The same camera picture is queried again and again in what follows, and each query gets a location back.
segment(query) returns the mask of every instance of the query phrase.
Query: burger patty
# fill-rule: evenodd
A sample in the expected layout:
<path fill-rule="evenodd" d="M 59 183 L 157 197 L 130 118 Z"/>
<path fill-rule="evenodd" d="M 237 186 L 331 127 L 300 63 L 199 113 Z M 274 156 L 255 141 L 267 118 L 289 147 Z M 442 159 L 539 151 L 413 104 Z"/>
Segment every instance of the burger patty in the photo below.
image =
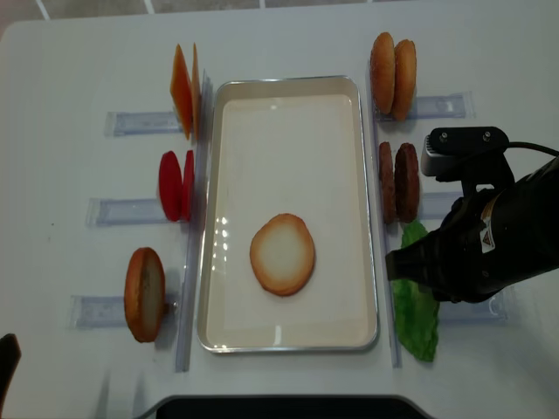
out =
<path fill-rule="evenodd" d="M 404 223 L 411 223 L 418 216 L 419 174 L 418 155 L 410 143 L 402 144 L 396 154 L 394 179 L 398 217 Z"/>
<path fill-rule="evenodd" d="M 383 189 L 383 218 L 386 224 L 396 221 L 396 198 L 394 172 L 392 168 L 392 150 L 388 142 L 378 146 L 381 186 Z"/>

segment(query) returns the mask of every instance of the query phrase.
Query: tray rim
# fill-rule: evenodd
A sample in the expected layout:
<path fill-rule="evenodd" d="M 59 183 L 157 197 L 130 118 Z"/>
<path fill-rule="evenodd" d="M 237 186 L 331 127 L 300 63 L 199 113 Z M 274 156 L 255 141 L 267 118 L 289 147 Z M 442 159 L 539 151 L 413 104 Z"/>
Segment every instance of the tray rim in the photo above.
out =
<path fill-rule="evenodd" d="M 372 289 L 373 289 L 373 300 L 375 303 L 375 331 L 373 332 L 371 338 L 362 345 L 359 346 L 327 346 L 327 347 L 214 347 L 209 342 L 207 342 L 200 334 L 200 312 L 202 310 L 202 305 L 200 304 L 200 298 L 202 298 L 202 270 L 204 268 L 204 246 L 200 251 L 200 265 L 198 267 L 198 287 L 197 287 L 197 318 L 195 320 L 196 327 L 197 327 L 197 337 L 200 345 L 210 353 L 213 354 L 247 354 L 247 353 L 305 353 L 305 352 L 354 352 L 354 351 L 362 351 L 369 348 L 378 337 L 378 329 L 379 329 L 379 317 L 378 317 L 378 297 L 376 293 L 376 273 L 375 273 L 375 260 L 374 260 L 374 252 L 373 252 L 373 239 L 372 239 L 372 231 L 371 231 L 371 210 L 370 210 L 370 198 L 369 198 L 369 173 L 367 171 L 367 159 L 365 155 L 365 137 L 363 131 L 363 120 L 362 120 L 362 104 L 361 104 L 361 93 L 359 92 L 359 86 L 356 82 L 346 75 L 331 75 L 331 76 L 314 76 L 314 77 L 299 77 L 299 78 L 285 78 L 285 79 L 253 79 L 253 80 L 232 80 L 223 83 L 216 91 L 214 100 L 213 100 L 213 111 L 212 111 L 212 123 L 211 123 L 211 152 L 213 153 L 215 150 L 214 141 L 215 141 L 215 133 L 216 129 L 215 126 L 217 124 L 216 121 L 216 104 L 217 98 L 219 98 L 219 94 L 230 85 L 245 85 L 245 84 L 264 84 L 264 83 L 279 83 L 279 82 L 289 82 L 289 81 L 305 81 L 305 80 L 317 80 L 317 79 L 345 79 L 349 81 L 354 87 L 357 92 L 357 109 L 358 109 L 358 116 L 359 116 L 359 129 L 361 135 L 361 156 L 362 156 L 362 167 L 363 167 L 363 176 L 364 176 L 364 185 L 365 185 L 365 202 L 366 202 L 366 214 L 367 214 L 367 234 L 368 234 L 368 241 L 369 241 L 369 261 L 370 261 L 370 271 L 371 271 L 371 280 L 372 280 Z M 206 198 L 210 199 L 210 186 L 217 182 L 218 179 L 214 179 L 211 175 L 211 164 L 212 164 L 212 157 L 211 155 L 208 156 L 208 180 L 207 180 L 207 195 Z M 207 205 L 205 209 L 205 222 L 204 222 L 204 237 L 206 236 L 206 231 L 208 229 L 208 220 L 213 221 L 213 217 L 209 218 L 210 206 Z"/>

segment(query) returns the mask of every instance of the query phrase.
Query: table surface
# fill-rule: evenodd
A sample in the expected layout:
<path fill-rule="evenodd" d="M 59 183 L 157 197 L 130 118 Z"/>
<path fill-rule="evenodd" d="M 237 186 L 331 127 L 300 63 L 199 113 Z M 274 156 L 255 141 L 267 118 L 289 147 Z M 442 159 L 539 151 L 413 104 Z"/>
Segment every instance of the table surface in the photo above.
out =
<path fill-rule="evenodd" d="M 516 286 L 518 315 L 509 326 L 441 328 L 432 365 L 404 351 L 393 369 L 375 210 L 380 333 L 368 351 L 217 356 L 195 338 L 190 371 L 175 374 L 172 333 L 139 345 L 126 328 L 78 331 L 67 322 L 71 295 L 122 293 L 139 246 L 156 249 L 169 286 L 180 285 L 186 241 L 176 225 L 85 226 L 90 197 L 155 196 L 159 156 L 189 146 L 173 134 L 103 136 L 107 111 L 171 108 L 176 43 L 191 62 L 185 45 L 197 42 L 215 87 L 345 74 L 366 97 L 371 45 L 390 31 L 416 43 L 418 95 L 471 90 L 475 123 L 500 127 L 511 141 L 557 147 L 558 11 L 552 2 L 395 2 L 10 27 L 0 43 L 0 335 L 16 333 L 23 357 L 5 416 L 141 416 L 178 396 L 277 394 L 399 395 L 436 417 L 555 416 L 557 273 Z M 374 196 L 367 100 L 362 105 Z M 422 129 L 409 135 L 424 136 Z M 507 158 L 517 177 L 549 159 L 529 151 Z"/>

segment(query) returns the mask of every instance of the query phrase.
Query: tomato slice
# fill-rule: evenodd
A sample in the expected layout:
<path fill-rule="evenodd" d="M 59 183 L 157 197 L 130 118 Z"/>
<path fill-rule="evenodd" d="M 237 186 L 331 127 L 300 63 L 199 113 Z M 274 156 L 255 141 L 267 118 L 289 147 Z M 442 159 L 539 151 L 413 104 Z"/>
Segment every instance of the tomato slice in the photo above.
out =
<path fill-rule="evenodd" d="M 159 197 L 163 212 L 170 221 L 181 217 L 182 190 L 181 167 L 175 153 L 169 151 L 162 156 L 159 165 Z"/>
<path fill-rule="evenodd" d="M 194 152 L 189 150 L 186 153 L 184 163 L 184 182 L 183 182 L 183 220 L 190 221 L 192 196 L 194 195 Z"/>

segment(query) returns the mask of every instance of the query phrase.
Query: green lettuce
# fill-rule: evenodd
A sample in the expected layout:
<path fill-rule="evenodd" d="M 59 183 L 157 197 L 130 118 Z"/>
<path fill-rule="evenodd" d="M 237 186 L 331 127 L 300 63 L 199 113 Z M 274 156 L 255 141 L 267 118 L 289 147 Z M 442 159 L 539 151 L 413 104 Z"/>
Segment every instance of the green lettuce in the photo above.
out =
<path fill-rule="evenodd" d="M 402 247 L 409 246 L 427 235 L 418 221 L 406 225 Z M 420 361 L 432 362 L 438 343 L 438 302 L 430 292 L 421 292 L 409 279 L 392 282 L 396 333 L 402 345 Z"/>

